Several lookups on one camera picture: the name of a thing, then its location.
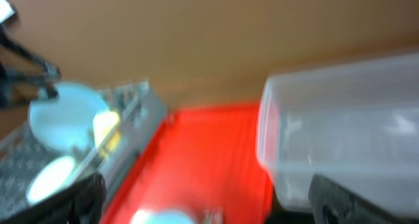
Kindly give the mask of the light blue food bowl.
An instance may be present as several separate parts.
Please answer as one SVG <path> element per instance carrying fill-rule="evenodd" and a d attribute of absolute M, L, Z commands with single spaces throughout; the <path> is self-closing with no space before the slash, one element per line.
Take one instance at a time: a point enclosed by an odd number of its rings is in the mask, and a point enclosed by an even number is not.
<path fill-rule="evenodd" d="M 130 224 L 195 224 L 196 221 L 179 210 L 138 210 Z"/>

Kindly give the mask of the light blue plate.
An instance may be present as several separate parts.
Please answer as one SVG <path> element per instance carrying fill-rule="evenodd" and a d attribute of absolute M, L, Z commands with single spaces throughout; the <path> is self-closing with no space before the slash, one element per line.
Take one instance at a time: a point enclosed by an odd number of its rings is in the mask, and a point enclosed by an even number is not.
<path fill-rule="evenodd" d="M 57 153 L 91 150 L 94 117 L 108 112 L 108 104 L 96 90 L 83 84 L 60 82 L 55 87 L 57 98 L 30 103 L 28 123 L 33 135 Z"/>

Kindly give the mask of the yellow plastic cup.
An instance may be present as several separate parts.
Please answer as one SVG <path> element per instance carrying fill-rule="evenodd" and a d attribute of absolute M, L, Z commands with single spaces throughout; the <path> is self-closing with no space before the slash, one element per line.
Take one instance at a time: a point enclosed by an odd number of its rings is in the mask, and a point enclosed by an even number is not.
<path fill-rule="evenodd" d="M 121 141 L 121 133 L 119 130 L 115 131 L 107 143 L 103 146 L 101 144 L 105 138 L 111 133 L 114 127 L 120 123 L 120 116 L 115 111 L 104 111 L 98 113 L 93 120 L 93 138 L 95 148 L 98 150 L 99 156 L 106 159 L 118 147 Z"/>

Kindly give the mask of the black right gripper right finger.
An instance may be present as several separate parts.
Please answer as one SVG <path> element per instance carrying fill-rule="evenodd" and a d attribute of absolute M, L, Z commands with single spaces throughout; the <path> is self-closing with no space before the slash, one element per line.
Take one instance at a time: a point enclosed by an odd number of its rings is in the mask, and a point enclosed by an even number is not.
<path fill-rule="evenodd" d="M 314 175 L 308 199 L 316 224 L 418 224 L 389 214 L 328 177 Z"/>

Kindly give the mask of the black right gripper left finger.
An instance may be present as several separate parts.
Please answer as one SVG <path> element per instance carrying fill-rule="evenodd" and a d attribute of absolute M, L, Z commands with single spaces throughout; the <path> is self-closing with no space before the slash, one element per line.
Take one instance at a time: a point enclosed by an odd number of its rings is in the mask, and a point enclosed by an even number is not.
<path fill-rule="evenodd" d="M 1 224 L 98 224 L 106 196 L 103 176 L 93 173 Z"/>

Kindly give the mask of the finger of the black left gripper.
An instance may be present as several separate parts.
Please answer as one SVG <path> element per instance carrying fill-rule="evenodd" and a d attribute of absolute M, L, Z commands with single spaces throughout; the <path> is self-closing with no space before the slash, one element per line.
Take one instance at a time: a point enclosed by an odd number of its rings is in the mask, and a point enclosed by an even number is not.
<path fill-rule="evenodd" d="M 59 70 L 42 72 L 21 72 L 16 69 L 1 70 L 2 100 L 50 100 L 58 96 L 54 83 L 59 81 Z M 36 96 L 26 96 L 19 88 L 28 86 L 37 93 Z"/>
<path fill-rule="evenodd" d="M 1 46 L 15 55 L 39 66 L 46 74 L 48 80 L 55 81 L 61 79 L 61 71 L 58 66 L 13 41 L 5 30 L 1 30 Z"/>

